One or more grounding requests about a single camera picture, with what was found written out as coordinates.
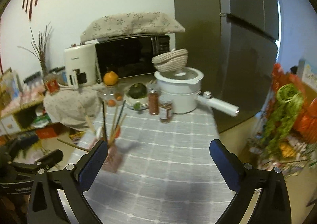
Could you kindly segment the long bamboo chopstick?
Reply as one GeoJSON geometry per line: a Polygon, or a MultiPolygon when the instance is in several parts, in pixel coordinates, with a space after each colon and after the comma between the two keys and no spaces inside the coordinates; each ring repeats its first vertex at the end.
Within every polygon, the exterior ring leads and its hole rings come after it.
{"type": "Polygon", "coordinates": [[[66,144],[66,145],[68,145],[68,146],[70,146],[70,147],[74,147],[74,148],[76,148],[76,149],[78,149],[78,150],[81,150],[81,151],[85,151],[85,152],[89,152],[89,151],[90,151],[89,149],[86,149],[86,148],[77,146],[77,145],[72,144],[72,143],[70,143],[70,142],[66,142],[66,141],[64,141],[64,140],[62,140],[62,139],[59,139],[59,138],[57,138],[57,141],[59,141],[59,142],[61,142],[61,143],[63,143],[63,144],[66,144]]]}

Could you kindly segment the red plastic spoon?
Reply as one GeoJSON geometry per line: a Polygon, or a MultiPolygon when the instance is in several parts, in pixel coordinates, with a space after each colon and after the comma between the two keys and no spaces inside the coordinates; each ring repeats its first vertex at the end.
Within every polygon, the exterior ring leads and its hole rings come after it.
{"type": "Polygon", "coordinates": [[[118,125],[115,129],[115,132],[114,132],[114,135],[113,135],[113,138],[116,139],[120,136],[120,132],[121,132],[121,126],[118,125]]]}

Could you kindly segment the blue white cardboard box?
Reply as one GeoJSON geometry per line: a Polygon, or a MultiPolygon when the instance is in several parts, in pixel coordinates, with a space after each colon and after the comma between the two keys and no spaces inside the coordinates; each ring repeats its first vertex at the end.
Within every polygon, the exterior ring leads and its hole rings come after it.
{"type": "Polygon", "coordinates": [[[297,76],[301,79],[303,83],[311,87],[313,90],[317,90],[316,67],[312,66],[304,58],[301,58],[299,60],[297,76]]]}

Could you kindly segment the pink perforated utensil holder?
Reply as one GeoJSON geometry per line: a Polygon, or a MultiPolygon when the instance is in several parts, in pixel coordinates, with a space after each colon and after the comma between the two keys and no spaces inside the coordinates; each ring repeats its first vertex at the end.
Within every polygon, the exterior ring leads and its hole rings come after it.
{"type": "Polygon", "coordinates": [[[108,149],[108,155],[102,165],[102,170],[110,173],[117,173],[122,163],[122,159],[123,156],[118,150],[116,142],[111,142],[110,148],[108,149]]]}

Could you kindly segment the wooden shelf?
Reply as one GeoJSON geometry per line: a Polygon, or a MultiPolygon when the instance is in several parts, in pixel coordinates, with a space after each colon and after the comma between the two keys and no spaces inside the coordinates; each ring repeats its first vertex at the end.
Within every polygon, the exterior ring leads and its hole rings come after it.
{"type": "Polygon", "coordinates": [[[1,75],[1,137],[33,129],[35,108],[43,103],[45,93],[41,72],[20,82],[18,73],[7,69],[1,75]]]}

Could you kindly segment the grey checked tablecloth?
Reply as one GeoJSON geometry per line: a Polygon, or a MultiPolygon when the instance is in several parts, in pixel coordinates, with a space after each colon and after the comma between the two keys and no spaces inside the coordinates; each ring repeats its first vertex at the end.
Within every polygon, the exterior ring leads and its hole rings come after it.
{"type": "Polygon", "coordinates": [[[116,146],[122,164],[101,170],[84,197],[103,223],[216,223],[233,198],[209,146],[219,137],[200,106],[162,123],[124,109],[116,146]]]}

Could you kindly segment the green leafy vegetable bunch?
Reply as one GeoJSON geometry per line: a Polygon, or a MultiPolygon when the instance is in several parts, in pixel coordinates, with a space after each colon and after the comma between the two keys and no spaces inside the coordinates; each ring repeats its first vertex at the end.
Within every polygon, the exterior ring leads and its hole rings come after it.
{"type": "Polygon", "coordinates": [[[279,144],[290,133],[304,103],[301,91],[292,83],[280,87],[275,99],[273,112],[264,124],[260,139],[266,156],[278,154],[279,144]]]}

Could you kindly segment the clear glass jar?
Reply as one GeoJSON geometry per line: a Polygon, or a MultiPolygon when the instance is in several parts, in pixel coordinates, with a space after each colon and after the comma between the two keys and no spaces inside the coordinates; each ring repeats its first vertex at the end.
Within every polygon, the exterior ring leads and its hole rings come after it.
{"type": "Polygon", "coordinates": [[[118,85],[105,86],[104,100],[108,107],[120,106],[124,101],[124,94],[118,85]]]}

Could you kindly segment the short labelled spice jar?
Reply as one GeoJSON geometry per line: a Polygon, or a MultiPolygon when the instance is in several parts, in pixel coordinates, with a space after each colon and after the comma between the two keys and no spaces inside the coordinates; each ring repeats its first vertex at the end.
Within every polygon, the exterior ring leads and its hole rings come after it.
{"type": "Polygon", "coordinates": [[[162,123],[169,123],[172,118],[173,101],[168,95],[159,97],[159,120],[162,123]]]}

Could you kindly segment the floral cloth cover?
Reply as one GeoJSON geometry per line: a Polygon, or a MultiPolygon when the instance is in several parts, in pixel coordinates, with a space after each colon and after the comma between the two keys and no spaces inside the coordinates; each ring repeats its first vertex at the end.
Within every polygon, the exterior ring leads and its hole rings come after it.
{"type": "Polygon", "coordinates": [[[161,12],[122,13],[92,21],[80,36],[85,43],[95,39],[138,34],[174,34],[185,28],[174,18],[161,12]]]}

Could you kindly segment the black chopstick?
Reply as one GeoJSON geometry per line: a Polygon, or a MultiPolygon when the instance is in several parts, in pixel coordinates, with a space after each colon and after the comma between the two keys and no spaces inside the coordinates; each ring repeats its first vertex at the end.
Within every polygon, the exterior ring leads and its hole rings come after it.
{"type": "Polygon", "coordinates": [[[107,143],[107,130],[106,130],[106,100],[102,102],[102,110],[103,110],[103,140],[107,143]]]}
{"type": "Polygon", "coordinates": [[[115,130],[116,130],[116,128],[117,128],[118,125],[119,125],[119,122],[120,122],[121,115],[122,115],[122,112],[123,112],[123,110],[124,110],[125,104],[126,104],[126,100],[123,101],[123,104],[122,104],[122,106],[121,106],[120,113],[119,113],[119,117],[118,117],[117,122],[116,122],[116,125],[115,125],[115,130]]]}

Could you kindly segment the red labelled vase jar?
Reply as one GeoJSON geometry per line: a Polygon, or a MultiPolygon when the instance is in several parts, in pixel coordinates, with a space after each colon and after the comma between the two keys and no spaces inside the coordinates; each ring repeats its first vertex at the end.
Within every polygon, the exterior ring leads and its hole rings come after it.
{"type": "Polygon", "coordinates": [[[55,74],[48,74],[44,77],[44,84],[50,94],[55,94],[60,90],[55,74]]]}

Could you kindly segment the dry twig bunch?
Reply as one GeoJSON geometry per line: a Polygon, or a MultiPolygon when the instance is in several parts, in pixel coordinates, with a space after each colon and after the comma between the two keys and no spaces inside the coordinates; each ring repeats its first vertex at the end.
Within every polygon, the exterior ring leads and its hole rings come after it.
{"type": "Polygon", "coordinates": [[[31,32],[31,46],[32,50],[28,49],[26,47],[22,47],[18,45],[17,47],[30,52],[32,55],[36,57],[36,59],[39,61],[42,71],[42,76],[45,77],[48,75],[48,69],[46,64],[46,52],[48,49],[49,39],[51,36],[51,33],[53,31],[53,27],[51,26],[51,23],[49,22],[43,31],[38,30],[36,33],[37,36],[35,36],[35,32],[32,30],[31,26],[29,26],[30,32],[31,32]]]}

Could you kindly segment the green squash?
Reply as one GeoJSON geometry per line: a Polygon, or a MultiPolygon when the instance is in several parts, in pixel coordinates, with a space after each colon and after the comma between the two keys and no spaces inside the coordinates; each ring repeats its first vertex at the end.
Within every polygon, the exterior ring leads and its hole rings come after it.
{"type": "Polygon", "coordinates": [[[144,98],[147,96],[147,87],[143,83],[135,83],[129,88],[127,94],[133,99],[144,98]]]}

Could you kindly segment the white plastic spoon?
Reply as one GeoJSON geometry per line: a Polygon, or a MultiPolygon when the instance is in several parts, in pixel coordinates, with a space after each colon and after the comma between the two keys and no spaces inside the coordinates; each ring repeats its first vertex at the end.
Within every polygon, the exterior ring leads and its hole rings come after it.
{"type": "Polygon", "coordinates": [[[103,140],[103,137],[104,137],[104,128],[101,126],[96,131],[96,138],[98,140],[103,140]]]}

